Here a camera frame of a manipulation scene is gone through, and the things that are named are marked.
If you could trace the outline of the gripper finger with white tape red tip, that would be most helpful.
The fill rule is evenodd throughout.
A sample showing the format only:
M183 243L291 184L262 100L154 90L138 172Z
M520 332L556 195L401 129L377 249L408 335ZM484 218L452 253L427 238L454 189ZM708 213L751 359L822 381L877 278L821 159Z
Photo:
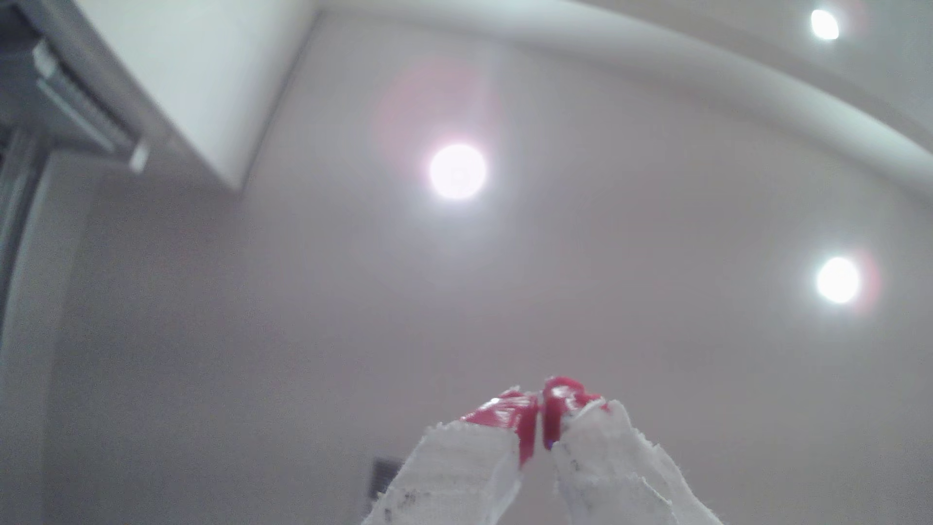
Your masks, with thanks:
M536 392L508 389L427 428L363 524L497 524L533 457Z
M543 443L570 524L721 524L625 406L565 376L543 395Z

